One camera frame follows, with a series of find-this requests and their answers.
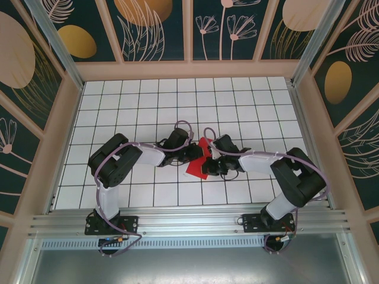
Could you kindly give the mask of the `white grid table mat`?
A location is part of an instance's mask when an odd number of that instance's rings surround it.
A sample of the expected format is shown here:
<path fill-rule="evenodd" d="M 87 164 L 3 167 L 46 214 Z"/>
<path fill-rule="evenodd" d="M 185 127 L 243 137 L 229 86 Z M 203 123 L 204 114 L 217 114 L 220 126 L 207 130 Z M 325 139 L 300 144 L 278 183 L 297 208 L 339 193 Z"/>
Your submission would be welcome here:
<path fill-rule="evenodd" d="M 87 82 L 53 208 L 94 208 L 96 185 L 87 162 L 114 134 L 155 143 L 179 120 L 192 128 L 196 141 L 216 133 L 257 151 L 306 148 L 282 77 Z M 120 186 L 119 206 L 249 204 L 269 202 L 281 192 L 270 175 L 230 172 L 202 180 L 186 170 L 135 165 Z"/>

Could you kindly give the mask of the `aluminium mounting rail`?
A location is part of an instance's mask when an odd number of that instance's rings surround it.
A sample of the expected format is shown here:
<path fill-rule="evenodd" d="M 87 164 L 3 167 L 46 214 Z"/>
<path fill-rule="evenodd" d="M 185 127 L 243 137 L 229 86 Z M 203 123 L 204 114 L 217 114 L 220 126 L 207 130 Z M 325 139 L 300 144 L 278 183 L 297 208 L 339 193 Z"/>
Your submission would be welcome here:
<path fill-rule="evenodd" d="M 262 204 L 227 204 L 172 207 L 124 208 L 123 215 L 139 218 L 138 233 L 146 237 L 229 236 L 242 235 L 238 218 L 242 214 L 259 213 Z M 27 230 L 40 238 L 82 237 L 85 209 L 54 210 L 35 215 Z M 330 209 L 326 202 L 315 202 L 298 212 L 298 233 L 341 233 L 351 229 L 345 211 Z"/>

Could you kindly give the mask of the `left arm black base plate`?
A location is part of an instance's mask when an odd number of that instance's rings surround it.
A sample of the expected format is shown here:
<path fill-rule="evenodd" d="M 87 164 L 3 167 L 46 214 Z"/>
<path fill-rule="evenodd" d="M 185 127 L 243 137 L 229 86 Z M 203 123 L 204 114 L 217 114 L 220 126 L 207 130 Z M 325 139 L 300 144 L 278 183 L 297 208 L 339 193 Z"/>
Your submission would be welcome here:
<path fill-rule="evenodd" d="M 116 215 L 110 219 L 110 223 L 121 230 L 137 233 L 138 217 Z M 90 216 L 86 218 L 85 235 L 119 235 L 121 232 L 109 226 L 101 216 Z"/>

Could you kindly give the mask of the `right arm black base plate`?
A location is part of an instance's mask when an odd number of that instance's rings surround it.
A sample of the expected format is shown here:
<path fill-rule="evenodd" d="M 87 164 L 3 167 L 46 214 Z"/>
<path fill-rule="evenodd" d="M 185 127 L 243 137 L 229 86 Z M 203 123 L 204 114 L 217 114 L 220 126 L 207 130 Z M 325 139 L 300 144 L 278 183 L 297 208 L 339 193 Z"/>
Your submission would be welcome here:
<path fill-rule="evenodd" d="M 245 233 L 284 233 L 286 229 L 294 231 L 296 228 L 294 215 L 291 213 L 278 220 L 270 215 L 243 214 L 242 225 Z"/>

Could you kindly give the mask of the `aluminium frame post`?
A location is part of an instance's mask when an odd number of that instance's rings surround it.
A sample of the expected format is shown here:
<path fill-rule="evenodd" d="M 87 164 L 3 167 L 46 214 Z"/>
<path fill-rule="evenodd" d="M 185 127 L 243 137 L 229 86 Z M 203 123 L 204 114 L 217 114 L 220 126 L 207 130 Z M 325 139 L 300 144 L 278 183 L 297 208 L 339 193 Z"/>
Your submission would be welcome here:
<path fill-rule="evenodd" d="M 330 33 L 337 17 L 341 13 L 346 0 L 330 0 L 329 4 L 323 13 L 300 61 L 290 79 L 291 87 L 296 88 L 307 73 L 311 62 L 315 58 L 317 52 L 321 48 L 325 38 Z"/>
<path fill-rule="evenodd" d="M 81 91 L 83 79 L 54 24 L 63 24 L 75 10 L 73 0 L 23 0 L 68 75 Z"/>

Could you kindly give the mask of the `aluminium side rail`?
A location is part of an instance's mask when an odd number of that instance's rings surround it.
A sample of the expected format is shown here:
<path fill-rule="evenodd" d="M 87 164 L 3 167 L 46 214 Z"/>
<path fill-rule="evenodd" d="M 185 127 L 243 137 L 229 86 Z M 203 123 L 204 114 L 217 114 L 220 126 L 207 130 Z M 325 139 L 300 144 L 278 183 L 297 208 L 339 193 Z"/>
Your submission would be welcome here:
<path fill-rule="evenodd" d="M 324 167 L 320 159 L 320 155 L 316 146 L 316 141 L 311 131 L 310 121 L 307 117 L 305 108 L 300 98 L 300 93 L 297 90 L 297 88 L 293 86 L 289 86 L 288 91 L 290 94 L 291 102 L 294 107 L 294 112 L 297 117 L 300 131 L 303 135 L 303 140 L 304 140 L 308 155 L 310 159 L 313 161 L 314 165 L 320 169 L 320 171 L 322 172 L 324 176 L 326 176 L 326 173 L 323 171 Z"/>

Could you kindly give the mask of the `grey metal sheet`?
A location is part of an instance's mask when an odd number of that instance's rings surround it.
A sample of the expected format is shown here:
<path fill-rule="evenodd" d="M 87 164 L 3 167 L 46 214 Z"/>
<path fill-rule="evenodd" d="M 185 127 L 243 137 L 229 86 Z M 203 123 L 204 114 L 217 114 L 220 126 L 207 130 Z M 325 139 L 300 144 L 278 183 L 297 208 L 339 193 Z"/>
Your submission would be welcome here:
<path fill-rule="evenodd" d="M 43 251 L 31 284 L 351 284 L 340 257 L 261 248 Z"/>

